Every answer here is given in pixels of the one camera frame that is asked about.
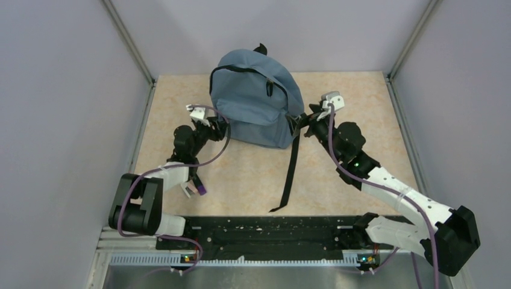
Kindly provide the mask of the purple black highlighter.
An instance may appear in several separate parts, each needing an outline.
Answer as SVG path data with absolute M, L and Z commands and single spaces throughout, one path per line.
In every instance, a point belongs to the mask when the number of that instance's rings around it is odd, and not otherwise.
M 200 196 L 203 196 L 207 193 L 207 189 L 205 188 L 204 184 L 200 180 L 195 180 L 193 183 L 197 190 L 197 193 Z

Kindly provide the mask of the blue grey backpack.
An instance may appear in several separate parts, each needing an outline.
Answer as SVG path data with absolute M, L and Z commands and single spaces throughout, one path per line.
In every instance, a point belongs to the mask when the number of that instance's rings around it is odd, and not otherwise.
M 225 54 L 209 79 L 212 104 L 231 126 L 231 138 L 272 149 L 291 149 L 283 194 L 276 212 L 287 206 L 299 152 L 297 120 L 304 102 L 291 73 L 268 56 L 266 46 Z

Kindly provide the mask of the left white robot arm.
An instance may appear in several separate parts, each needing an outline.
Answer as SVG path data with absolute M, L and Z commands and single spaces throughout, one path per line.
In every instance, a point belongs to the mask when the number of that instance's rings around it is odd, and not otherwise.
M 197 170 L 202 164 L 197 156 L 208 141 L 230 141 L 230 124 L 215 117 L 207 123 L 193 121 L 174 131 L 174 150 L 167 162 L 141 175 L 121 176 L 108 225 L 126 236 L 170 235 L 179 249 L 192 244 L 193 232 L 185 227 L 184 217 L 163 213 L 163 194 L 179 186 L 187 194 L 206 194 Z

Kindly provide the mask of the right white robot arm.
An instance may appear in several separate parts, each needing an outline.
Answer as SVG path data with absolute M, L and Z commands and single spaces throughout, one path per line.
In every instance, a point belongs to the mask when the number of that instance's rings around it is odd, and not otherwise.
M 318 139 L 340 178 L 406 218 L 399 222 L 366 213 L 353 232 L 355 244 L 399 247 L 424 257 L 439 273 L 456 276 L 481 245 L 474 213 L 463 205 L 455 209 L 436 202 L 401 182 L 363 151 L 366 140 L 356 123 L 335 126 L 329 108 L 309 107 L 312 113 L 304 117 L 305 136 Z

